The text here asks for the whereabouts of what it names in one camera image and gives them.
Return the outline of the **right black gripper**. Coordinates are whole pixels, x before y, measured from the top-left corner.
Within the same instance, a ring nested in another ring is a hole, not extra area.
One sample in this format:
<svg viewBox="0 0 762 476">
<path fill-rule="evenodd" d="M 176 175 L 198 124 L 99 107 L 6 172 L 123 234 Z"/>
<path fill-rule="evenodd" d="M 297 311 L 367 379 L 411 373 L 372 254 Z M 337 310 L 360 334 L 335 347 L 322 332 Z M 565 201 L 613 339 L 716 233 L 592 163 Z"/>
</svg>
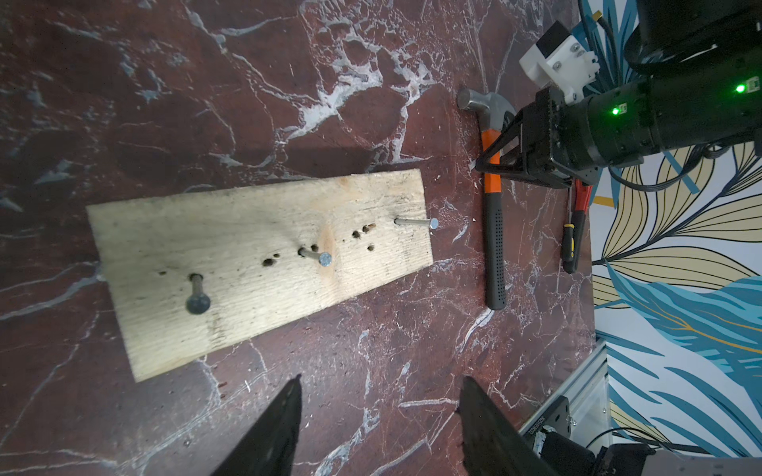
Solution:
<svg viewBox="0 0 762 476">
<path fill-rule="evenodd" d="M 515 139 L 518 145 L 503 155 Z M 484 174 L 484 186 L 500 186 L 502 179 L 508 179 L 570 188 L 575 180 L 593 186 L 599 179 L 598 166 L 583 144 L 579 109 L 567 105 L 554 86 L 538 91 L 532 103 L 504 122 L 474 168 Z"/>
</svg>

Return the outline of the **orange black claw hammer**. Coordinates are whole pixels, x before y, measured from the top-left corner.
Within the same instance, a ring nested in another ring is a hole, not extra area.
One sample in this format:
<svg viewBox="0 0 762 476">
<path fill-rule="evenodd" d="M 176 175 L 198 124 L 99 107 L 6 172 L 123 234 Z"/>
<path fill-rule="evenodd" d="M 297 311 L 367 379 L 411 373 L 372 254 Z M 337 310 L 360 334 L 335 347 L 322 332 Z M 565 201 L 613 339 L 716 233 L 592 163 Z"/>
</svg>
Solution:
<svg viewBox="0 0 762 476">
<path fill-rule="evenodd" d="M 456 99 L 458 108 L 477 115 L 482 149 L 486 151 L 502 132 L 505 120 L 511 121 L 515 109 L 507 99 L 490 92 L 481 94 L 464 88 Z M 484 254 L 486 269 L 486 305 L 492 311 L 506 306 L 503 258 L 502 182 L 498 175 L 484 174 L 482 200 Z"/>
</svg>

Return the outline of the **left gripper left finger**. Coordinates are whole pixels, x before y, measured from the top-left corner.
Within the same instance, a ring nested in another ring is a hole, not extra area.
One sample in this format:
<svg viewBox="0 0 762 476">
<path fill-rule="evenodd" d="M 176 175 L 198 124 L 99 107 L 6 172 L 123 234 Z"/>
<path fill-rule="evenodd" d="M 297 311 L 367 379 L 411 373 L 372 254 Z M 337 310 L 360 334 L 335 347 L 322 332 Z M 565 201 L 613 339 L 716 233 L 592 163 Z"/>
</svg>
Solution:
<svg viewBox="0 0 762 476">
<path fill-rule="evenodd" d="M 301 375 L 289 380 L 212 475 L 292 474 L 303 410 Z"/>
</svg>

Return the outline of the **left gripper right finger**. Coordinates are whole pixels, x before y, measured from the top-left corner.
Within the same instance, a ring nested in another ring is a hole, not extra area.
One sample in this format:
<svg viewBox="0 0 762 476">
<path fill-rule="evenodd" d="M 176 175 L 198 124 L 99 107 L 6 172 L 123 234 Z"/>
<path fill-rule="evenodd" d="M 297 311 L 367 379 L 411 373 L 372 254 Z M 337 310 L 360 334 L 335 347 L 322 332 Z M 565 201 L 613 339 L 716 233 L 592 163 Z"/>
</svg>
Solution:
<svg viewBox="0 0 762 476">
<path fill-rule="evenodd" d="M 529 475 L 532 465 L 517 430 L 472 377 L 464 378 L 456 413 L 468 475 Z"/>
</svg>

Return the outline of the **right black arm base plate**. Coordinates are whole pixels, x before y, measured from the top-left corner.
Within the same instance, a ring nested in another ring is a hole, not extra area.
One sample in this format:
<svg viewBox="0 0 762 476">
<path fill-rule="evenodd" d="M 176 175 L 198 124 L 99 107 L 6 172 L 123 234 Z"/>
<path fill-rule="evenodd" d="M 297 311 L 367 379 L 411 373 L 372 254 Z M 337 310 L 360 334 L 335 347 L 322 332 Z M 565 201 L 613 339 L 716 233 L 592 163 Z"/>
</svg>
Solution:
<svg viewBox="0 0 762 476">
<path fill-rule="evenodd" d="M 544 410 L 539 410 L 539 413 L 523 426 L 520 434 L 524 440 L 533 442 L 541 430 L 548 428 L 559 432 L 565 438 L 571 437 L 570 401 L 567 397 L 561 396 L 549 402 Z"/>
</svg>

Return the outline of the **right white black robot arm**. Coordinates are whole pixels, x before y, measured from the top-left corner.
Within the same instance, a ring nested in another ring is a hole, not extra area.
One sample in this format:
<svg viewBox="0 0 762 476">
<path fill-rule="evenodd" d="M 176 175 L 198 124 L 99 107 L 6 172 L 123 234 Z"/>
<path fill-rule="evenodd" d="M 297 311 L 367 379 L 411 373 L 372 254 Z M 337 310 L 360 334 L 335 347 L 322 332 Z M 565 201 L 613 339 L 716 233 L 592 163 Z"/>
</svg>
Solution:
<svg viewBox="0 0 762 476">
<path fill-rule="evenodd" d="M 521 59 L 538 85 L 476 160 L 478 172 L 547 188 L 596 184 L 607 168 L 688 146 L 761 138 L 761 5 L 640 1 L 621 57 L 634 79 L 585 95 L 600 65 L 553 25 Z"/>
</svg>

